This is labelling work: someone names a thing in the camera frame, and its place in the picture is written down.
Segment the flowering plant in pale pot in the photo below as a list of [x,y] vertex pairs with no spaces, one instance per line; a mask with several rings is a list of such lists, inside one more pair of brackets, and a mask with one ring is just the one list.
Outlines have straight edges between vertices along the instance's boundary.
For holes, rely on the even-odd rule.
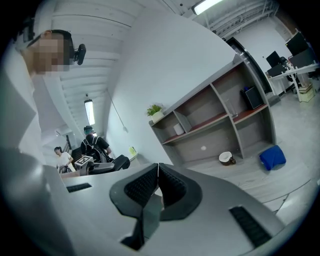
[[155,124],[164,117],[162,110],[163,106],[161,104],[152,104],[147,108],[146,115],[150,117],[152,122]]

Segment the grey wooden shelf unit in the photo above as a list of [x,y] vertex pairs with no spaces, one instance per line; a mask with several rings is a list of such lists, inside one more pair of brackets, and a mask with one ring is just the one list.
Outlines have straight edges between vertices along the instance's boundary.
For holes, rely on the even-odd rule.
[[[223,152],[243,159],[252,157],[277,143],[263,84],[250,61],[236,54],[230,63],[169,107],[163,118],[150,122],[150,127],[174,165],[217,160]],[[264,104],[250,110],[240,92],[252,86],[257,87]],[[227,99],[238,117],[231,117]],[[178,123],[185,131],[182,135],[174,131]]]

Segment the person's white shirt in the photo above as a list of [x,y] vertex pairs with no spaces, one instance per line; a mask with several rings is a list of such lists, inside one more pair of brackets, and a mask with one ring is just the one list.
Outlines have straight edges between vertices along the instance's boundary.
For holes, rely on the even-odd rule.
[[21,53],[10,46],[0,64],[0,147],[18,149],[46,165],[34,90]]

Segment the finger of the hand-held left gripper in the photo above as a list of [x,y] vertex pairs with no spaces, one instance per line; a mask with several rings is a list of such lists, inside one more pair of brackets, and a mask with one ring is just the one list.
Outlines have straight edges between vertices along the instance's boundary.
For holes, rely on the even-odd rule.
[[123,154],[121,154],[116,159],[114,159],[112,163],[114,164],[114,168],[113,168],[114,171],[119,171],[121,169],[123,170],[128,169],[131,164],[129,158],[127,156],[124,156]]

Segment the white ceiling pipes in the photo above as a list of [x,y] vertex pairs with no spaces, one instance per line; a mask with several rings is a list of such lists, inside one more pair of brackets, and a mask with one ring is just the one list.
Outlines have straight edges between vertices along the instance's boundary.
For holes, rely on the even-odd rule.
[[278,9],[275,0],[245,0],[244,5],[210,22],[209,29],[220,37],[232,35],[261,19],[274,16]]

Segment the black computer monitor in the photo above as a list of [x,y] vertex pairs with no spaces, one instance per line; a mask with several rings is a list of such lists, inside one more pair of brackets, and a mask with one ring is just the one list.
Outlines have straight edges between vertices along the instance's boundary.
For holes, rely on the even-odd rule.
[[269,63],[270,67],[273,68],[278,64],[281,64],[281,58],[279,57],[276,51],[273,51],[267,58],[267,62]]
[[303,68],[312,64],[318,63],[318,59],[311,48],[292,56],[289,58],[289,62],[294,68]]
[[276,77],[278,75],[284,74],[286,72],[286,68],[281,64],[277,64],[274,67],[270,68],[267,73],[270,77]]
[[297,32],[285,45],[292,56],[298,55],[309,48],[301,32]]

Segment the pale cardboard box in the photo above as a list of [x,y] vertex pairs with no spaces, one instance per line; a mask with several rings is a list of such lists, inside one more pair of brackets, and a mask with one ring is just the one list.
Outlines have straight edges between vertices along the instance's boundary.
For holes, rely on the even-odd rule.
[[310,83],[308,86],[299,88],[299,95],[301,102],[309,102],[315,96],[315,90]]

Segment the white background desk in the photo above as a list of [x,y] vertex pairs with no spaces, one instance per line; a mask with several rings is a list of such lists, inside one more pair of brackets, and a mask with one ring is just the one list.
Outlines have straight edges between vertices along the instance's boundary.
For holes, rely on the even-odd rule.
[[269,85],[271,87],[272,93],[274,95],[277,95],[273,82],[281,80],[281,79],[285,78],[286,76],[290,76],[292,78],[292,80],[293,80],[293,84],[294,84],[294,87],[295,87],[296,92],[297,92],[298,101],[301,103],[302,102],[302,98],[301,98],[301,94],[300,94],[300,91],[299,91],[298,83],[296,81],[296,76],[297,75],[302,75],[302,74],[307,74],[307,73],[310,73],[310,72],[314,72],[316,69],[320,68],[320,63],[316,63],[315,62],[313,64],[310,64],[310,65],[307,65],[307,66],[304,66],[304,67],[300,67],[300,68],[294,68],[292,65],[290,67],[291,67],[291,69],[287,70],[286,72],[282,72],[281,74],[276,75],[274,77],[268,77],[267,80],[268,80],[268,83],[269,83]]

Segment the black box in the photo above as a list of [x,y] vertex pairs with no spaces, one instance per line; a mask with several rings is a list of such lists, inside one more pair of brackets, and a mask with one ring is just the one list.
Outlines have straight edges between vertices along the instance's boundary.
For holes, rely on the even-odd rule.
[[254,110],[264,104],[256,86],[245,87],[240,91],[240,94],[249,110]]

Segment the black office chair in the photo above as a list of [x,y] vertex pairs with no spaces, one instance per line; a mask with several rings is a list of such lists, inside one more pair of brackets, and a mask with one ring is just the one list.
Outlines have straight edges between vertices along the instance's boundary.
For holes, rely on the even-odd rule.
[[[111,150],[109,148],[109,144],[100,136],[94,136],[94,129],[92,126],[87,125],[83,128],[84,130],[84,134],[85,134],[85,139],[88,140],[89,143],[91,143],[93,141],[94,137],[99,137],[97,140],[97,144],[98,146],[105,151],[105,153],[107,154],[107,159],[108,159],[108,163],[112,162],[113,159],[109,157],[109,154],[111,153]],[[85,155],[85,151],[86,151],[86,146],[84,144],[84,140],[81,142],[80,145],[80,151],[81,151],[81,156],[84,157]]]

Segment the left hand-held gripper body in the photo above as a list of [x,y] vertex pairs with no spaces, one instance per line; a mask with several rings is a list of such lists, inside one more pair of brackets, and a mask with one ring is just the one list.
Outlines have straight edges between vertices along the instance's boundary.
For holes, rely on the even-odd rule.
[[80,176],[99,175],[115,171],[114,163],[95,163],[91,156],[83,156],[74,164]]

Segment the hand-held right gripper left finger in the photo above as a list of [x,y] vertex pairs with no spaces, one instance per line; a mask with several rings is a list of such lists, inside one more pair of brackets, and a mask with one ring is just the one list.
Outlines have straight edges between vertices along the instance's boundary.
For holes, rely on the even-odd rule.
[[138,251],[144,244],[144,208],[158,186],[158,164],[141,168],[139,172],[114,183],[109,197],[123,215],[136,219],[132,235],[121,243]]

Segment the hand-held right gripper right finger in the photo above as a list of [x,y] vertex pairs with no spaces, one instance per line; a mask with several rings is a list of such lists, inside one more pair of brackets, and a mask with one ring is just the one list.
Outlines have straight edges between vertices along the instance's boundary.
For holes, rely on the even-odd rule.
[[158,165],[158,186],[162,192],[164,210],[160,221],[177,221],[187,218],[202,202],[200,185],[177,172],[173,167]]

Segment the long ceiling light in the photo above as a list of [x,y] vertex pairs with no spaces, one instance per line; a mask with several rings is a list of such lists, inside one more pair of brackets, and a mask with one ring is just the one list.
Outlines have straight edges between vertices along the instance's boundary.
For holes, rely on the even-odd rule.
[[89,125],[95,124],[94,105],[91,99],[84,101],[85,112]]
[[195,15],[200,15],[212,6],[222,2],[223,0],[202,0],[191,7]]

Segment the grey wooden desk top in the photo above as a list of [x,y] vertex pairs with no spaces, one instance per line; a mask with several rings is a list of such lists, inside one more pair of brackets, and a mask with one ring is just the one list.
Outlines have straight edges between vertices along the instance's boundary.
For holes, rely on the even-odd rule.
[[270,171],[258,156],[236,157],[236,164],[230,166],[223,166],[216,159],[199,160],[185,164],[185,168],[235,184],[288,224],[307,214],[319,185],[297,148],[284,141],[279,147],[286,163]]

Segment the clear glass vase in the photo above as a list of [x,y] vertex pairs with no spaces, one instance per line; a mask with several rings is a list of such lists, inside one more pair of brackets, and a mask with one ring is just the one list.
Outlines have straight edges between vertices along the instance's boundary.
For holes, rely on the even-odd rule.
[[236,109],[230,99],[227,99],[225,101],[225,105],[226,105],[226,107],[227,107],[227,109],[233,119],[238,117],[238,112],[236,111]]

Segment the blue cloth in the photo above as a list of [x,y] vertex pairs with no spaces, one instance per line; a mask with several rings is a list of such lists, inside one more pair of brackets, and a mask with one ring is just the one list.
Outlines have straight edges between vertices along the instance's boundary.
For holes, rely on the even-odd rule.
[[284,165],[287,162],[282,149],[278,145],[263,151],[259,158],[267,171],[271,171],[274,167]]

